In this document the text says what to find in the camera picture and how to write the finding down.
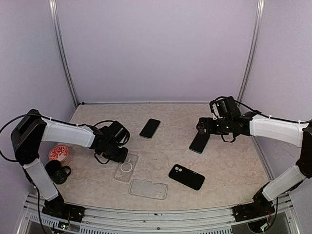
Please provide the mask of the clear magsafe phone case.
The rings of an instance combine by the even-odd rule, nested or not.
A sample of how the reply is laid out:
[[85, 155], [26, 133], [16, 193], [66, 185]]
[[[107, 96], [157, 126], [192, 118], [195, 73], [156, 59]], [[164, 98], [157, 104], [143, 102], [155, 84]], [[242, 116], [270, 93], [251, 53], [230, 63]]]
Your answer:
[[121, 182], [129, 182], [135, 166], [138, 162], [138, 155], [128, 154], [125, 161], [120, 163], [115, 171], [114, 179]]

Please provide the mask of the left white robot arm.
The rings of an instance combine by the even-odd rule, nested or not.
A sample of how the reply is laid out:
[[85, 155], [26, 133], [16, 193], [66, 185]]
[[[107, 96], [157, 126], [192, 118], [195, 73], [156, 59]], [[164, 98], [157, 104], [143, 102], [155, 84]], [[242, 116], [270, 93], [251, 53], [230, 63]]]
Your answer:
[[75, 145], [115, 162], [124, 162], [128, 154], [125, 145], [130, 139], [130, 132], [116, 120], [103, 120], [103, 127], [99, 127], [98, 123], [89, 125], [64, 122], [31, 109], [5, 123], [0, 130], [4, 131], [15, 121], [18, 123], [10, 135], [14, 159], [3, 153], [1, 157], [22, 167], [30, 183], [49, 202], [49, 209], [59, 217], [68, 213], [68, 205], [60, 200], [62, 196], [43, 165], [47, 161], [40, 158], [43, 147]]

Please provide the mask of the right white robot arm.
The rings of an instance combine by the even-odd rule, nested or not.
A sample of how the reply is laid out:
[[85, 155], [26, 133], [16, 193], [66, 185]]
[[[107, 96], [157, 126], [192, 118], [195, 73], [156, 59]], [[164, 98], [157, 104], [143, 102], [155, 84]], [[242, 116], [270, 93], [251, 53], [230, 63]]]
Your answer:
[[298, 156], [290, 167], [260, 188], [253, 196], [253, 202], [242, 208], [235, 206], [239, 214], [251, 213], [260, 216], [274, 210], [273, 200], [279, 195], [296, 189], [304, 180], [312, 176], [312, 123], [308, 121], [291, 122], [265, 117], [256, 111], [239, 113], [232, 116], [230, 112], [219, 117], [201, 117], [196, 126], [199, 134], [232, 134], [253, 136], [265, 158], [269, 153], [281, 158]]

